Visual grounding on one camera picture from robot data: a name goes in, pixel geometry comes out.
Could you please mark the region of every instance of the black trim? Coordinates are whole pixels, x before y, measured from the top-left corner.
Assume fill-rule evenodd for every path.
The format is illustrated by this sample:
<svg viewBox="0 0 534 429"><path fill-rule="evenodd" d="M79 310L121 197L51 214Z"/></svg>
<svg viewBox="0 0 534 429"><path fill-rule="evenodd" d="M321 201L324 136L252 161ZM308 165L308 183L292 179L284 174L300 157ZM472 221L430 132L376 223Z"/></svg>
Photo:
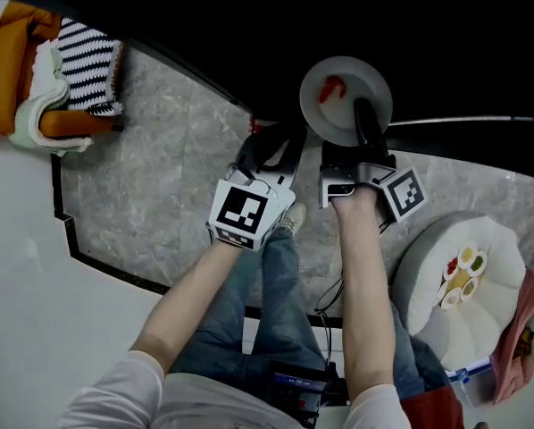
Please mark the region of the black trim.
<svg viewBox="0 0 534 429"><path fill-rule="evenodd" d="M151 282L135 274L125 272L112 265L108 265L94 257L82 253L79 249L79 241L77 240L77 230L75 218L70 214L64 212L63 204L63 183L61 178L61 158L56 155L51 155L51 171L53 175L53 204L54 217L64 221L64 230L67 234L67 242L69 244L69 254L73 259L78 260L82 264L95 268L99 272L106 273L113 276L122 282L127 282L143 290L149 290L156 294L165 294L170 287L160 284L159 282ZM253 319L261 318L262 310L258 307L246 307L246 317ZM307 315L309 323L314 327L323 327L321 319L317 315ZM342 329L342 318L332 317L327 319L327 326L335 329Z"/></svg>

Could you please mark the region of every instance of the marble floor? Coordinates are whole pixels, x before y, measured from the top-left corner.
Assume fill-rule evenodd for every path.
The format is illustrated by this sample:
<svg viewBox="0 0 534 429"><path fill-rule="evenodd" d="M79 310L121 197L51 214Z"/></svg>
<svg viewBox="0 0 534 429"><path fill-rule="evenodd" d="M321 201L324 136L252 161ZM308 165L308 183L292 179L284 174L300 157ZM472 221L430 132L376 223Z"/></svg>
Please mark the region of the marble floor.
<svg viewBox="0 0 534 429"><path fill-rule="evenodd" d="M204 223L217 180L248 135L248 115L155 59L130 49L122 66L123 133L95 137L85 153L62 159L63 200L75 216L80 251L142 278L172 285L209 244ZM321 141L305 145L294 191L307 204L296 236L305 306L340 275L338 226L318 206ZM456 210L477 210L517 232L534 265L534 179L461 161L395 152L414 165L430 202L382 236L391 277L407 246L430 223ZM249 300L261 306L257 279ZM339 315L341 304L329 315Z"/></svg>

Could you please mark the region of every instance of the black and white striped fabric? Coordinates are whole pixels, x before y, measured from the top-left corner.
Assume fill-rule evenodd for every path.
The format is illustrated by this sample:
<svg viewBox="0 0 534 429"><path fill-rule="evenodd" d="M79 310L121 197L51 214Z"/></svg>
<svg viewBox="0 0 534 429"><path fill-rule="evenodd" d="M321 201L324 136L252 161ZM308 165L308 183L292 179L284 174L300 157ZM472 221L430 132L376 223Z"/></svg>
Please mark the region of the black and white striped fabric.
<svg viewBox="0 0 534 429"><path fill-rule="evenodd" d="M61 21L58 49L63 75L69 81L69 110L85 110L96 116L122 113L114 82L123 44L69 18Z"/></svg>

